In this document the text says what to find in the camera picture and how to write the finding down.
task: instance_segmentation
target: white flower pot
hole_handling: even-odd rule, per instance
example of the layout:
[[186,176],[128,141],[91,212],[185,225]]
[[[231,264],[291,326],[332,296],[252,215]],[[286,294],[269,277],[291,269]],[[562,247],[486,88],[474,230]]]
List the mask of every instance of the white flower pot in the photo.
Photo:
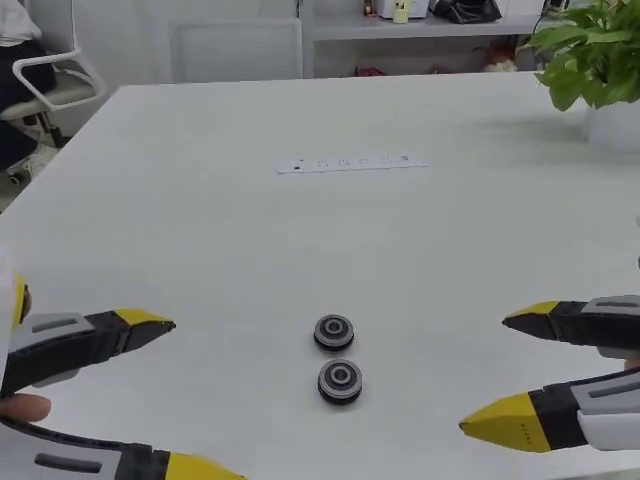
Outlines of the white flower pot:
[[620,153],[640,153],[640,102],[616,103],[587,113],[589,144]]

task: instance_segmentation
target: white table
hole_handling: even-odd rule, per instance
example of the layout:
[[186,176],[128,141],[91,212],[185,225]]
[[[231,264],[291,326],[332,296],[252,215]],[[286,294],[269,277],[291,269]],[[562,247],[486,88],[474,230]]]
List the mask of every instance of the white table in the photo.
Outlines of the white table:
[[[466,438],[495,398],[621,368],[500,325],[640,285],[640,158],[580,139],[528,74],[120,90],[0,217],[34,311],[143,307],[179,327],[49,387],[44,425],[198,452],[251,479],[544,479],[640,465]],[[275,173],[411,153],[426,169]],[[314,322],[365,377],[316,391]]]

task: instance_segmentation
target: red object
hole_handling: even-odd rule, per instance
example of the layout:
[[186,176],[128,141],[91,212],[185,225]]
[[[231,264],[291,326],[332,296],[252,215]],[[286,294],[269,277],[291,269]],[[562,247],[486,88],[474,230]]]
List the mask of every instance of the red object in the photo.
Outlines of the red object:
[[356,77],[386,77],[387,74],[384,73],[382,70],[378,70],[377,68],[371,67],[371,68],[362,68],[362,69],[357,69],[356,68]]

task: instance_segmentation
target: black object on shelf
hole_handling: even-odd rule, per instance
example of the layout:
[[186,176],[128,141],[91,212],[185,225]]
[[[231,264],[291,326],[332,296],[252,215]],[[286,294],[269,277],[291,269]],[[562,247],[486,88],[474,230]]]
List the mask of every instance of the black object on shelf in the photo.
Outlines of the black object on shelf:
[[451,23],[491,23],[502,18],[495,0],[431,0],[429,10]]

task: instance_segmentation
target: power strip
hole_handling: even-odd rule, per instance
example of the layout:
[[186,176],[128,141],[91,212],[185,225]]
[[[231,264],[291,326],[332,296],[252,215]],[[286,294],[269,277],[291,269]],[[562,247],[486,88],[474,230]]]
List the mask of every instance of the power strip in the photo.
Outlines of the power strip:
[[346,172],[350,170],[388,170],[391,168],[428,167],[422,160],[411,158],[409,155],[384,155],[381,157],[353,157],[353,158],[325,158],[309,160],[300,158],[279,165],[277,172],[287,173],[323,173]]

